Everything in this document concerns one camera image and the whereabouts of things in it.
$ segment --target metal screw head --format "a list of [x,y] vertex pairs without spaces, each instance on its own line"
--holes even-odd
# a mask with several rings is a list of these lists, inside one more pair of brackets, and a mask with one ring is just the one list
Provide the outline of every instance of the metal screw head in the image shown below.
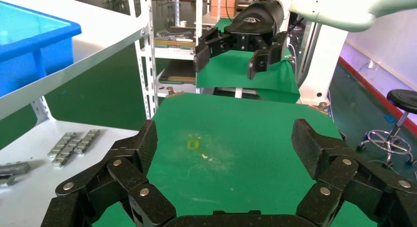
[[115,160],[114,162],[113,162],[113,166],[118,166],[118,165],[120,165],[121,164],[121,160]]
[[66,183],[66,184],[64,185],[63,189],[64,189],[64,190],[69,190],[69,189],[71,189],[72,187],[74,187],[74,183],[73,183],[73,182],[68,182],[68,183]]
[[352,164],[351,160],[349,160],[349,159],[343,159],[342,162],[346,165],[351,165]]
[[404,180],[400,180],[398,183],[401,186],[403,186],[404,188],[410,188],[411,187],[411,184],[409,182],[407,182],[407,181],[404,181]]
[[149,189],[147,189],[147,188],[144,188],[139,192],[139,194],[141,196],[146,196],[146,195],[148,195],[148,193],[149,193]]
[[321,187],[320,188],[320,193],[327,196],[327,195],[330,195],[330,190],[326,187]]

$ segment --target small yellow piece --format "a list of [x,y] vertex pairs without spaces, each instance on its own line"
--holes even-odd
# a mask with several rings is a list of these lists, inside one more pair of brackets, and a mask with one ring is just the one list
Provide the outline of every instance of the small yellow piece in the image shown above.
[[188,141],[188,144],[187,144],[188,149],[196,150],[196,149],[198,149],[198,146],[200,146],[200,141],[199,140],[189,140]]

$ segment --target white wall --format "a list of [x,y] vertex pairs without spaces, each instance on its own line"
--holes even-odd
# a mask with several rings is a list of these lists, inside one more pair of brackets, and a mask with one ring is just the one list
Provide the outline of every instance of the white wall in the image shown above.
[[[368,68],[370,58],[348,43],[344,44],[340,56],[384,96],[392,89],[412,90],[380,65]],[[409,114],[408,118],[417,124],[417,114]]]
[[[417,10],[394,13],[376,20],[367,31],[349,33],[346,42],[417,90]],[[389,84],[390,78],[381,79]]]

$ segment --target green table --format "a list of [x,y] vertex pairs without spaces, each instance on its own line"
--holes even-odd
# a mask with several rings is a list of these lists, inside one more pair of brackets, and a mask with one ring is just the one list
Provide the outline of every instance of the green table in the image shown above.
[[[297,118],[339,137],[328,116],[304,105],[200,94],[166,98],[154,116],[158,149],[148,178],[179,216],[213,210],[294,214],[314,184],[292,148]],[[95,227],[133,226],[128,222],[114,205]],[[376,224],[344,204],[332,227],[357,226]]]
[[[219,30],[231,21],[222,18],[216,24]],[[197,87],[253,88],[264,100],[295,103],[299,90],[293,68],[288,59],[270,66],[267,72],[257,73],[253,80],[247,78],[248,62],[253,52],[233,51],[213,57],[197,76]]]

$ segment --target cardboard box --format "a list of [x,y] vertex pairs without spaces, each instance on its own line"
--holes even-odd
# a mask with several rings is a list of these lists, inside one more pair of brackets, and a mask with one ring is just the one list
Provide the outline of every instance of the cardboard box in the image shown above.
[[[217,16],[217,2],[218,0],[211,0],[211,15]],[[227,14],[229,13],[230,18],[234,18],[236,15],[236,8],[238,7],[238,0],[227,0],[227,6],[226,6],[226,0],[221,0],[221,6],[220,6],[220,16],[221,17],[227,17]]]

